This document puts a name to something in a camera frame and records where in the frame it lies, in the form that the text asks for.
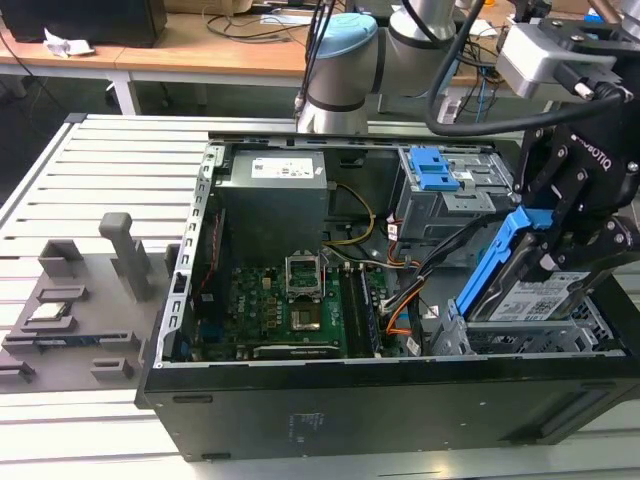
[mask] floor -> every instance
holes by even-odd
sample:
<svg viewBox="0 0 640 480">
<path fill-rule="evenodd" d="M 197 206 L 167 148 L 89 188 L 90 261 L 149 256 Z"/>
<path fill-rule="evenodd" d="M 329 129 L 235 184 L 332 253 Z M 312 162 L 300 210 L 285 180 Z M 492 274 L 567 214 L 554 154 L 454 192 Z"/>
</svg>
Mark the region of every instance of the floor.
<svg viewBox="0 0 640 480">
<path fill-rule="evenodd" d="M 32 79 L 23 80 L 27 89 L 27 96 L 23 99 L 16 99 L 5 92 L 0 83 L 0 204 L 37 159 L 68 112 L 120 113 L 117 106 L 109 106 L 105 101 L 105 81 L 65 78 L 41 81 L 46 82 L 47 89 L 64 110 Z M 144 114 L 287 118 L 291 116 L 296 95 L 296 89 L 293 88 L 209 85 L 209 104 L 198 107 L 192 85 L 171 83 L 167 84 L 167 88 L 171 104 L 165 107 L 164 93 L 159 83 L 136 83 Z M 518 114 L 523 115 L 522 102 L 501 99 L 491 111 L 490 118 L 503 117 L 505 112 L 507 116 L 509 113 L 514 115 L 514 102 L 518 105 Z M 370 96 L 367 100 L 370 119 L 421 121 L 424 111 L 423 99 L 391 97 L 388 101 L 390 113 L 384 115 L 376 112 L 376 105 L 377 96 Z M 470 102 L 470 108 L 477 108 L 474 100 Z M 475 117 L 475 114 L 464 114 L 461 121 L 473 122 Z"/>
</svg>

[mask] robotiq logo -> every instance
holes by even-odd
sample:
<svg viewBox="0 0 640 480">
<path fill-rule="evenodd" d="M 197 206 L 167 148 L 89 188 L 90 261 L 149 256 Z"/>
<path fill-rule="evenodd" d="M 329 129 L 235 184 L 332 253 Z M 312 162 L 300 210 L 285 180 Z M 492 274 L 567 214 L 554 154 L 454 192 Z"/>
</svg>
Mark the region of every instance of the robotiq logo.
<svg viewBox="0 0 640 480">
<path fill-rule="evenodd" d="M 587 150 L 587 152 L 589 152 L 591 156 L 598 161 L 598 163 L 602 166 L 605 172 L 609 171 L 609 169 L 611 168 L 611 160 L 609 159 L 609 157 L 607 157 L 607 155 L 602 150 L 585 142 L 583 139 L 581 139 L 577 135 L 571 135 L 571 140 L 573 140 L 574 142 L 578 142 L 580 145 L 582 145 Z"/>
</svg>

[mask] motherboard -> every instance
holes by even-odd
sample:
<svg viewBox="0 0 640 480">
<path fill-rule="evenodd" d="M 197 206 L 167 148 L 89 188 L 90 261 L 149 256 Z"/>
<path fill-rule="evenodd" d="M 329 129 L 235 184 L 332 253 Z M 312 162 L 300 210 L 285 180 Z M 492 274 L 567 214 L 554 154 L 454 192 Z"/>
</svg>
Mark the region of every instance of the motherboard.
<svg viewBox="0 0 640 480">
<path fill-rule="evenodd" d="M 235 268 L 229 298 L 224 302 L 226 313 L 203 315 L 197 321 L 193 360 L 378 354 L 382 347 L 376 307 L 387 294 L 384 272 L 379 268 L 325 265 L 316 276 L 310 258 L 314 257 L 282 267 Z M 313 294 L 316 287 L 317 296 Z M 307 294 L 296 294 L 296 289 Z"/>
</svg>

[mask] gray 3d printed holder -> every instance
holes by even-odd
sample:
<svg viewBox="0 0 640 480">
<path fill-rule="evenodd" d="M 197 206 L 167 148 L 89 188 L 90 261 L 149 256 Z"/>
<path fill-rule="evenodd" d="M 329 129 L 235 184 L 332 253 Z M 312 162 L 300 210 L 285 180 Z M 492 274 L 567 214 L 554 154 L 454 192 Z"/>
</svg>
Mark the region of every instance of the gray 3d printed holder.
<svg viewBox="0 0 640 480">
<path fill-rule="evenodd" d="M 128 213 L 100 223 L 115 257 L 82 255 L 73 240 L 47 242 L 44 272 L 2 344 L 0 393 L 137 387 L 175 255 L 147 255 L 131 225 Z"/>
</svg>

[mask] power supply label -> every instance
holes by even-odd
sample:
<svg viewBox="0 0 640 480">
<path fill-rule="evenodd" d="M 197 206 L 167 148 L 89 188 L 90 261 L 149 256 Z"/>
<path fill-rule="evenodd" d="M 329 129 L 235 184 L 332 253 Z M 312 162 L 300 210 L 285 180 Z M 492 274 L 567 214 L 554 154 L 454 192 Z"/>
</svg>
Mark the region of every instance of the power supply label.
<svg viewBox="0 0 640 480">
<path fill-rule="evenodd" d="M 589 272 L 555 272 L 541 283 L 517 282 L 489 318 L 491 322 L 547 320 Z"/>
<path fill-rule="evenodd" d="M 251 178 L 313 179 L 313 159 L 259 157 L 253 160 Z"/>
</svg>

